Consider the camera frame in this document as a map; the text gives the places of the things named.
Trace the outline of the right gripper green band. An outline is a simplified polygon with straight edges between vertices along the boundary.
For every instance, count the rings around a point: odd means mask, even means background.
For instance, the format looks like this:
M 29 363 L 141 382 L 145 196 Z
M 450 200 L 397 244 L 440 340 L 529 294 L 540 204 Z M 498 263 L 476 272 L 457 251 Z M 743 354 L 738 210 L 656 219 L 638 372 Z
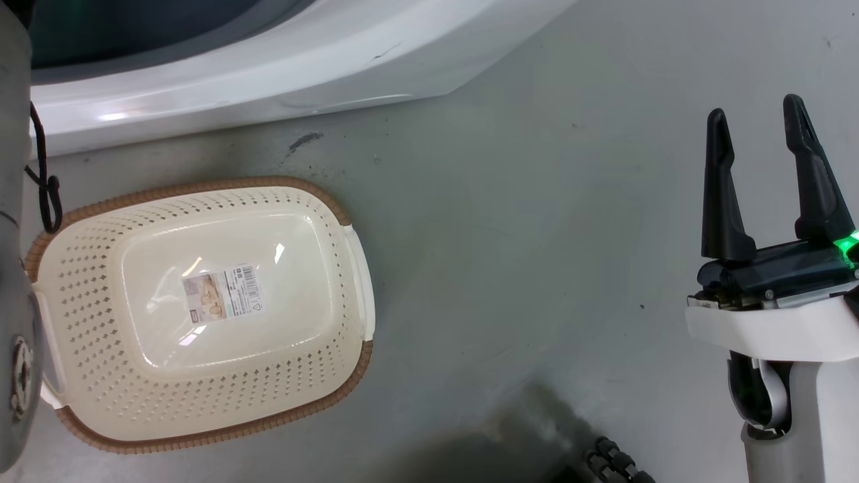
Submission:
M 797 241 L 757 248 L 734 189 L 726 115 L 708 115 L 700 291 L 689 297 L 691 336 L 757 360 L 835 363 L 857 357 L 857 233 L 803 98 L 783 98 L 795 157 Z

